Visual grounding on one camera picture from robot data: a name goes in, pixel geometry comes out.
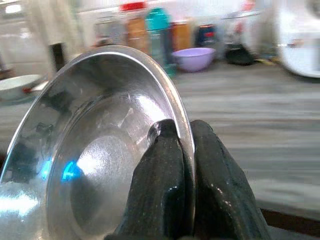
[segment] orange container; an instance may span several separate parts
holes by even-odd
[[[172,38],[174,51],[192,47],[191,26],[187,20],[174,22],[172,24]]]
[[[127,45],[146,54],[149,53],[148,33],[145,25],[146,3],[132,2],[120,6],[124,21]]]

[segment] jar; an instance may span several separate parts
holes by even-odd
[[[174,51],[191,48],[191,37],[191,28],[187,20],[176,21],[172,24]]]
[[[196,47],[216,48],[216,26],[213,24],[201,25],[197,28],[195,34]]]
[[[126,3],[120,6],[120,17],[125,25],[127,45],[148,54],[145,11],[146,3],[143,1]]]
[[[111,11],[100,12],[95,24],[96,46],[124,45],[125,29],[119,19]]]
[[[173,77],[175,64],[172,58],[173,44],[169,16],[163,8],[157,7],[147,14],[145,22],[149,36],[150,56],[170,77]]]

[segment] purple bowl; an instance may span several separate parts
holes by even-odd
[[[177,66],[187,72],[197,72],[209,66],[216,50],[208,47],[187,48],[172,53]]]

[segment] stainless steel bowl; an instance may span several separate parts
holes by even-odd
[[[113,45],[62,68],[23,118],[0,179],[1,238],[102,240],[113,232],[148,130],[163,119],[174,120],[186,156],[191,230],[194,144],[179,94],[150,57]]]

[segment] bowl rim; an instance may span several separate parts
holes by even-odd
[[[178,55],[178,54],[180,54],[182,52],[187,52],[188,50],[191,50],[191,49],[206,49],[206,50],[209,50],[209,52],[204,53],[204,54],[192,55],[192,56],[179,56]],[[200,56],[214,54],[215,52],[216,52],[216,50],[214,48],[211,48],[211,47],[191,47],[191,48],[186,48],[186,49],[182,49],[182,50],[179,50],[179,51],[174,51],[172,53],[172,55],[174,57],[179,57],[179,58],[193,58],[193,57],[200,57]]]

